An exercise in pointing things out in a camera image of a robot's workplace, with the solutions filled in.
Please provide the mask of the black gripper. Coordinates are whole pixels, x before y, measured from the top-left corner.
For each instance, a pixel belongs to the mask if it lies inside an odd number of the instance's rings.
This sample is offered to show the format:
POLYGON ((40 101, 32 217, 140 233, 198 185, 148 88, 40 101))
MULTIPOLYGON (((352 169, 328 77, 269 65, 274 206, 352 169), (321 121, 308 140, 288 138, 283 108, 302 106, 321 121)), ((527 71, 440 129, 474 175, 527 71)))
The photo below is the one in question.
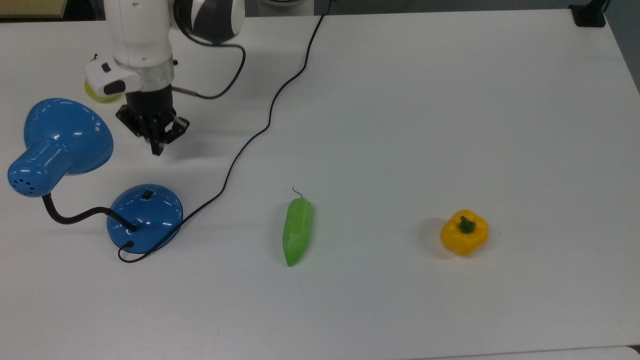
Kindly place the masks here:
POLYGON ((154 156, 162 155, 164 146, 185 134, 190 122, 178 116, 173 104, 173 88, 126 93, 126 103, 116 118, 135 136, 143 137, 154 156))

